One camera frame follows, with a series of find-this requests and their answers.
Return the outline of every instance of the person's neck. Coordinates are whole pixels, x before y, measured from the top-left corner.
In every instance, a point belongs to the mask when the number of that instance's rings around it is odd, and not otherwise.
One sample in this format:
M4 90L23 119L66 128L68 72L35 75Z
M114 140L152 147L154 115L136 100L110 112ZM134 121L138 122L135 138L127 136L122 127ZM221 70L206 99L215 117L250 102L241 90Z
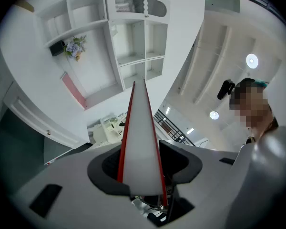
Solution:
M271 110L267 112L267 115L263 118L263 121L258 122L256 127L252 128L252 134L255 140L257 141L262 133L267 129L267 127L271 124L273 121L273 115Z

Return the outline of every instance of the gray floor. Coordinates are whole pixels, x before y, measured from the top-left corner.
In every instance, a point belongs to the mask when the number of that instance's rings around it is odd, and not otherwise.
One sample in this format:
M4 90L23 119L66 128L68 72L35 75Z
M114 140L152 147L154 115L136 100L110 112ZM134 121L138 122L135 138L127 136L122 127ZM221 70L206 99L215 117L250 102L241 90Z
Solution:
M9 109L0 122L0 178L7 193L13 194L45 169L44 136L22 122ZM89 148L83 145L61 158Z

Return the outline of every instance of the pink panel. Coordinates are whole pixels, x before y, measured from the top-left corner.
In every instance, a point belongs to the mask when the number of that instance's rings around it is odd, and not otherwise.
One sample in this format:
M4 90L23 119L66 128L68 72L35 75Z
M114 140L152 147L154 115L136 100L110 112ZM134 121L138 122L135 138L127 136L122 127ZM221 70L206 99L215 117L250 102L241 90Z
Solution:
M81 95L80 91L76 88L70 76L66 73L62 81L65 83L66 87L72 93L72 95L76 98L76 100L86 109L86 99Z

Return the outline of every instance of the round ceiling light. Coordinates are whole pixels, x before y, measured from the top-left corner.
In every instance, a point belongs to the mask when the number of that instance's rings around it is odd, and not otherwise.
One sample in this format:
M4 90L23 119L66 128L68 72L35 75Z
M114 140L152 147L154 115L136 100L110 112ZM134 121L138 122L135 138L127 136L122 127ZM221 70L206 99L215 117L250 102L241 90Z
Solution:
M258 58L251 53L246 57L246 63L251 69L255 69L258 66Z
M218 112L216 112L216 111L211 111L211 112L210 112L210 117L211 117L211 119L213 119L213 120L217 120L217 119L219 118L219 114L218 114Z

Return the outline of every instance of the flower bouquet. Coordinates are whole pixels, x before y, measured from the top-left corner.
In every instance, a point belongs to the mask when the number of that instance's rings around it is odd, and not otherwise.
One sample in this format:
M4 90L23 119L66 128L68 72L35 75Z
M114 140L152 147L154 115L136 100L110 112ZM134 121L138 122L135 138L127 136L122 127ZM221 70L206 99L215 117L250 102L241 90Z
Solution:
M86 35L80 38L74 37L73 41L63 47L63 50L70 58L75 58L75 60L78 61L81 57L81 53L85 51L84 43L86 43Z

